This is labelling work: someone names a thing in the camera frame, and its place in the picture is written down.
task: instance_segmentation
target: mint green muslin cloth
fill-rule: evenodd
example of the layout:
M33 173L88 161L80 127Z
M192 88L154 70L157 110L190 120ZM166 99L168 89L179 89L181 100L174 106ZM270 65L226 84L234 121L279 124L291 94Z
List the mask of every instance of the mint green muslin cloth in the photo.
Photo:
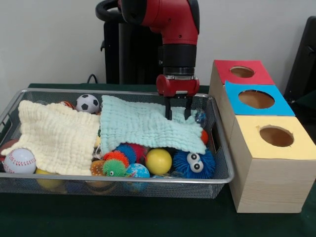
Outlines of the mint green muslin cloth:
M183 107L172 107L172 120L167 120L163 105L127 102L103 95L100 119L102 154L114 150L121 143L205 154L202 128L194 119L196 111L185 120L184 110Z

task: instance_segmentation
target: googly eyes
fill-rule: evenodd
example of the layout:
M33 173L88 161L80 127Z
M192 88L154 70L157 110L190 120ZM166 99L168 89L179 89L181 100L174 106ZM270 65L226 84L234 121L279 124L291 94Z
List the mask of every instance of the googly eyes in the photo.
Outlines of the googly eyes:
M190 168L192 172L200 173L204 168L204 164L201 160L199 160L197 163L190 164Z
M189 153L189 154L187 155L187 162L188 162L189 164L195 163L195 162L197 162L198 160L200 160L200 158L199 158L199 155L198 155L197 153Z
M200 173L204 168L204 164L197 153L189 153L187 155L187 162L194 173Z

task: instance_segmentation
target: basket rim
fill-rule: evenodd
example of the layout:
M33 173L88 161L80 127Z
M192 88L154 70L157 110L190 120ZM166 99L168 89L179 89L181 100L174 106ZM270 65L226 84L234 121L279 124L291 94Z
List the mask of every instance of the basket rim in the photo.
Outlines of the basket rim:
M155 95L160 96L157 92L136 92L136 91L114 91L114 90L81 90L81 89L50 89L50 88L25 88L18 91L9 102L3 113L0 115L0 121L3 121L10 110L17 106L21 101L24 93L27 92L62 92L62 93L92 93L92 94L129 94L129 95ZM84 175L55 175L55 174L16 174L16 173L0 173L0 178L20 178L20 179L54 179L54 180L80 180L80 181L112 181L112 182L146 182L146 183L183 183L183 184L226 184L234 178L234 168L231 154L228 149L226 138L224 135L223 125L220 120L217 104L215 99L203 93L198 93L195 97L203 97L211 100L215 115L216 125L224 152L224 157L228 170L226 179L184 179L184 178L126 178L126 177L108 177L108 176L84 176Z

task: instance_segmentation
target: stacked boxes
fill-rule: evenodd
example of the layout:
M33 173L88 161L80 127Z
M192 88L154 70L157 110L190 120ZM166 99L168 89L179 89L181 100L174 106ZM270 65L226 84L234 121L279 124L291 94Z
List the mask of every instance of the stacked boxes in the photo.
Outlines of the stacked boxes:
M233 156L237 212L300 212L316 177L316 146L260 61L214 61L210 95Z

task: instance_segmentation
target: black cable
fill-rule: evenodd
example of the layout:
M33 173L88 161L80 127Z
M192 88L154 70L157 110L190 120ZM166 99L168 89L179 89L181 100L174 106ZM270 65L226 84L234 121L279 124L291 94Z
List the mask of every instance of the black cable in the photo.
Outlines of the black cable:
M89 76L87 83L90 83L91 78L94 78L94 81L95 81L96 84L99 83L97 77L95 76L95 74L91 74Z

